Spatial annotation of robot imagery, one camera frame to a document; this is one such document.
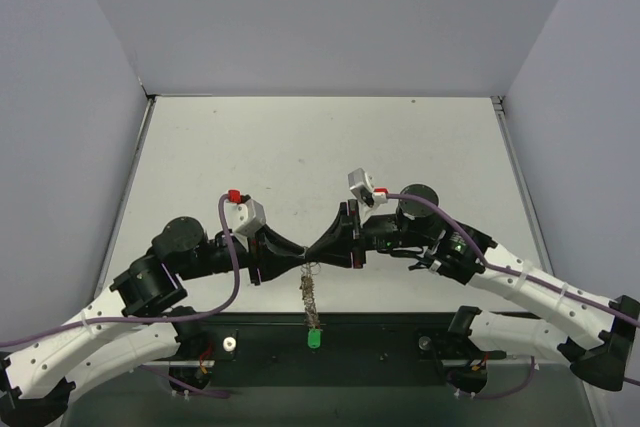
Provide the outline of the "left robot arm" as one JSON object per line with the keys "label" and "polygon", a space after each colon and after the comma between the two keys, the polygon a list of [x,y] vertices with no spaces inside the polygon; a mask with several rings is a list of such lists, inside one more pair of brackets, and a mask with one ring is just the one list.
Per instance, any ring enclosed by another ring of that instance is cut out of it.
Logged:
{"label": "left robot arm", "polygon": [[78,314],[58,328],[16,341],[1,358],[1,420],[7,426],[48,426],[93,387],[149,361],[205,350],[207,312],[183,306],[183,285],[231,273],[239,294],[240,271],[254,284],[302,265],[306,250],[260,221],[239,217],[209,239],[192,217],[170,221],[136,259]]}

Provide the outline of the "key with green tag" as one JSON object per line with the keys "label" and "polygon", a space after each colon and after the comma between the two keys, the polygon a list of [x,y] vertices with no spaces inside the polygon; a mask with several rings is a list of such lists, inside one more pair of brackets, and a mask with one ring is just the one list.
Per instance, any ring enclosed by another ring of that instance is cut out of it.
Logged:
{"label": "key with green tag", "polygon": [[307,335],[307,346],[312,349],[318,349],[322,343],[322,330],[319,328],[311,328]]}

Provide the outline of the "metal keyring disc with rings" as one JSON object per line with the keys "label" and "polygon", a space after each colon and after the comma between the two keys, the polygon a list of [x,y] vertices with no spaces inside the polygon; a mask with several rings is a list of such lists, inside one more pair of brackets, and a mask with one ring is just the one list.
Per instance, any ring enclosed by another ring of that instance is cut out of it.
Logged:
{"label": "metal keyring disc with rings", "polygon": [[318,330],[321,323],[315,301],[313,267],[314,264],[311,263],[302,265],[300,272],[300,291],[306,323],[310,329]]}

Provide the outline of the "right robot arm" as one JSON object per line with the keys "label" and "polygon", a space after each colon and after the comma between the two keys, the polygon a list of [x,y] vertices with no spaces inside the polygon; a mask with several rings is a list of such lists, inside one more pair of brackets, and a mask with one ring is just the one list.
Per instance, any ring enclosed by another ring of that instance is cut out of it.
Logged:
{"label": "right robot arm", "polygon": [[352,193],[329,229],[307,248],[308,262],[361,268],[369,251],[409,258],[415,270],[489,292],[529,312],[516,319],[459,308],[449,331],[478,350],[562,363],[580,380],[612,392],[627,383],[639,327],[637,300],[592,294],[554,277],[453,219],[424,184],[398,194],[357,185]]}

